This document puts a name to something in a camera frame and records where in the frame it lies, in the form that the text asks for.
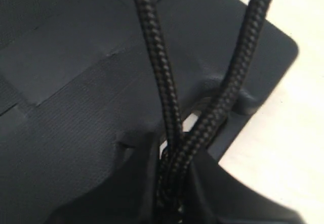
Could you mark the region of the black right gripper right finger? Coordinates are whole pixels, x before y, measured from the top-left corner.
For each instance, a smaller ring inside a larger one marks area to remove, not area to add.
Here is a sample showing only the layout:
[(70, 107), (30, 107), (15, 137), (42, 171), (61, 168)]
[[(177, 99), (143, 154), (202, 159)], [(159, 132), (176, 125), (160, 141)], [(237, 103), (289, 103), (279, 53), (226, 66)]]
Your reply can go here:
[(205, 149), (193, 158), (185, 183), (183, 223), (304, 223), (236, 180)]

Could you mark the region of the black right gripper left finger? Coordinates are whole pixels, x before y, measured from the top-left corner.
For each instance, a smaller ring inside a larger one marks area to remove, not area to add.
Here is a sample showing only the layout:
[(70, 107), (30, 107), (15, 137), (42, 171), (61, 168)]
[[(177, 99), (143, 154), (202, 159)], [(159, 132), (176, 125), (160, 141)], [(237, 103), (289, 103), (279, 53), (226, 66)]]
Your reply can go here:
[(160, 139), (150, 132), (110, 178), (61, 206), (51, 223), (153, 223)]

